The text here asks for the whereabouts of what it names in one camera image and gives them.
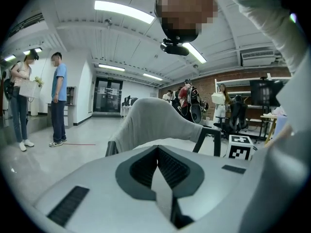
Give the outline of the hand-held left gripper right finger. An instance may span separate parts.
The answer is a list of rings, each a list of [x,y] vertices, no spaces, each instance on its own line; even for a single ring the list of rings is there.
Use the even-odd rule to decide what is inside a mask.
[[[174,233],[222,202],[238,185],[250,161],[153,146],[152,165],[158,206],[152,233]]]

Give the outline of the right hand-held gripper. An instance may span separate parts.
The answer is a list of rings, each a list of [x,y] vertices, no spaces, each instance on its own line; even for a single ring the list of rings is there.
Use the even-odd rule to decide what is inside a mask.
[[[253,142],[248,136],[230,135],[226,158],[251,160],[253,154]]]

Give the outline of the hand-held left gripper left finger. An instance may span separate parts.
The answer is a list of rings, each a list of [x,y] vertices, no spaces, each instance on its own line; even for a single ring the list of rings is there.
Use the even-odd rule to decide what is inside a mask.
[[[156,193],[133,177],[143,147],[90,161],[51,186],[35,208],[71,233],[175,233]]]

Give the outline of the grey padded chair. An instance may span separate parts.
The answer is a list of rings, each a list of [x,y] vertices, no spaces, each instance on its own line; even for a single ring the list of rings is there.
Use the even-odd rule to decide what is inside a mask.
[[[207,134],[214,136],[214,156],[221,156],[221,133],[190,122],[167,102],[159,98],[138,99],[130,109],[120,128],[110,137],[106,156],[133,150],[159,139],[189,140],[198,153]]]

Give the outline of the person's right forearm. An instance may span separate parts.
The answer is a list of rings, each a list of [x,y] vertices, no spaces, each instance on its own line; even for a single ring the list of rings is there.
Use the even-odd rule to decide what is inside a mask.
[[[286,123],[284,125],[284,127],[282,128],[282,130],[278,133],[278,135],[275,138],[273,138],[272,140],[270,140],[268,143],[266,143],[264,145],[264,147],[268,148],[268,147],[272,146],[278,140],[285,139],[285,138],[291,136],[292,133],[293,133],[292,127],[290,126],[289,123]]]

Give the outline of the black office chair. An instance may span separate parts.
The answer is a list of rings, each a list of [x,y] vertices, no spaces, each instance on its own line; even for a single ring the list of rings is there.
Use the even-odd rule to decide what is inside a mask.
[[[248,106],[240,95],[233,99],[233,104],[230,105],[230,117],[217,116],[219,122],[214,123],[223,133],[222,138],[229,139],[229,136],[239,131],[248,128],[246,122],[246,110]]]

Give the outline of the round wooden table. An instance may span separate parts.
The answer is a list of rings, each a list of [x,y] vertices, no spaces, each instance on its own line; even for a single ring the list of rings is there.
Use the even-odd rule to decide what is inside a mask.
[[[271,136],[272,136],[272,134],[275,131],[277,115],[274,115],[274,114],[271,114],[271,113],[263,114],[263,115],[260,116],[260,119],[261,119],[262,122],[266,123],[266,127],[268,126],[269,123],[271,124],[271,127],[270,127],[270,130],[268,132],[268,135],[265,138],[265,144],[267,144],[270,141]]]

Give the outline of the black television screen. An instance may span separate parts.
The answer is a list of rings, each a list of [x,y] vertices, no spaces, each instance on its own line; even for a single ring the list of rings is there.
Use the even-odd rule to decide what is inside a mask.
[[[276,96],[283,88],[282,81],[253,80],[250,81],[251,104],[254,106],[280,106]]]

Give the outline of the white air conditioner unit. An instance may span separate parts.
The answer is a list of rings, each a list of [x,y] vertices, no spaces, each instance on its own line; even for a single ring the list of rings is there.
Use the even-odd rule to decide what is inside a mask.
[[[273,50],[258,50],[241,53],[243,67],[269,66],[276,60]]]

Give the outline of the black glass double door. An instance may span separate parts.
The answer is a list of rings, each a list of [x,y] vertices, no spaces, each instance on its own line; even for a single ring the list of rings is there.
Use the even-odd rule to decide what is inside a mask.
[[[120,113],[123,81],[97,77],[93,112]]]

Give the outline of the white box with plant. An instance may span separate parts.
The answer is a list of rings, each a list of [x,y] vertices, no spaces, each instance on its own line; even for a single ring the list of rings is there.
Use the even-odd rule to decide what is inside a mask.
[[[23,80],[20,85],[19,95],[31,99],[38,99],[40,98],[43,84],[42,78],[38,76],[36,76],[33,81]]]

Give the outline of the person's white shirt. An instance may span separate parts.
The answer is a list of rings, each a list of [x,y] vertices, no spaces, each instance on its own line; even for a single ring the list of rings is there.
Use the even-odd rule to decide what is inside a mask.
[[[267,149],[241,233],[311,233],[311,44],[281,0],[233,0],[284,57],[289,82],[277,95],[291,136]]]

